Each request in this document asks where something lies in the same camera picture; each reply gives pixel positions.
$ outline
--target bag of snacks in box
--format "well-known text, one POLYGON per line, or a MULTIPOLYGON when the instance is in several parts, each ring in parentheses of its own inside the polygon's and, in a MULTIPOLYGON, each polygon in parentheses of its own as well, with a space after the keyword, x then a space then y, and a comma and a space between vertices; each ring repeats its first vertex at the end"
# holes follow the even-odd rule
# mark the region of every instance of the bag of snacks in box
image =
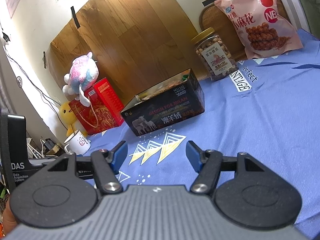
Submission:
POLYGON ((278 15, 277 0, 217 0, 244 45, 248 59, 303 48, 294 27, 278 15))

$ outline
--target gold rope handle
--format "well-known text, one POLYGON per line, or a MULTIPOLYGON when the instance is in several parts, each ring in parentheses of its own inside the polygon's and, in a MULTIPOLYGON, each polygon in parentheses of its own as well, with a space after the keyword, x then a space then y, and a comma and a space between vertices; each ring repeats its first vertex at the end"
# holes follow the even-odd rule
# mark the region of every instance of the gold rope handle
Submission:
POLYGON ((94 116, 95 116, 95 118, 96 118, 96 120, 97 120, 97 125, 96 125, 96 126, 93 126, 93 125, 90 124, 86 119, 84 119, 84 118, 82 117, 82 115, 81 115, 81 114, 79 113, 79 111, 78 111, 77 106, 76 106, 76 110, 77 110, 77 113, 80 115, 80 117, 82 118, 83 121, 85 121, 85 122, 86 122, 88 125, 90 125, 91 127, 97 128, 98 125, 99 125, 98 117, 97 117, 96 113, 95 113, 94 110, 93 110, 93 107, 92 107, 92 104, 91 104, 91 101, 90 101, 90 96, 88 96, 88 99, 89 99, 89 102, 90 102, 90 106, 91 106, 92 112, 93 112, 93 114, 94 114, 94 116))

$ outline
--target wooden panel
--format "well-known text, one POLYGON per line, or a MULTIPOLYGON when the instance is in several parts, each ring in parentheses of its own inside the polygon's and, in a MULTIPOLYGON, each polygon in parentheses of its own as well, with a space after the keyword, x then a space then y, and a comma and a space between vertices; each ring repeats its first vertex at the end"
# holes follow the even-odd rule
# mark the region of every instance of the wooden panel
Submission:
MULTIPOLYGON (((277 0, 277 7, 279 14, 289 21, 289 17, 284 9, 281 0, 277 0)), ((214 28, 215 31, 223 39, 224 43, 226 44, 230 53, 236 61, 247 59, 247 55, 244 51, 244 46, 242 45, 231 21, 214 4, 208 5, 206 8, 203 9, 199 17, 199 24, 201 30, 203 31, 209 27, 214 28)))
POLYGON ((63 85, 72 61, 93 52, 126 104, 134 95, 185 69, 208 76, 190 40, 198 33, 176 0, 89 0, 52 41, 47 62, 63 85))
POLYGON ((208 77, 202 63, 193 51, 193 44, 190 42, 197 33, 188 16, 182 10, 176 0, 148 0, 173 40, 176 42, 184 58, 193 70, 198 79, 208 77))

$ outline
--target finger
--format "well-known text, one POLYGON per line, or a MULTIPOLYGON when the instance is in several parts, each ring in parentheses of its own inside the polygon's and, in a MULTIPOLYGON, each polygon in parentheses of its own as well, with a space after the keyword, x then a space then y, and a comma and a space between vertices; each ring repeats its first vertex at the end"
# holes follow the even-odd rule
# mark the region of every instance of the finger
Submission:
POLYGON ((10 233, 17 226, 16 219, 10 209, 9 199, 5 205, 5 209, 3 211, 2 217, 3 217, 3 233, 6 235, 10 233))

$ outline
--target white mug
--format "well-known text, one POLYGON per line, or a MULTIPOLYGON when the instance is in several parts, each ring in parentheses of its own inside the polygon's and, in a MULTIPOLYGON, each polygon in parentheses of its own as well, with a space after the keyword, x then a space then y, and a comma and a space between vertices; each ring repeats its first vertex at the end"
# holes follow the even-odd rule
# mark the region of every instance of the white mug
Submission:
POLYGON ((79 130, 76 130, 75 133, 72 133, 64 141, 64 143, 67 143, 67 145, 64 147, 65 152, 69 151, 67 149, 67 147, 69 146, 69 149, 77 155, 85 154, 90 148, 90 142, 83 136, 83 134, 79 130))

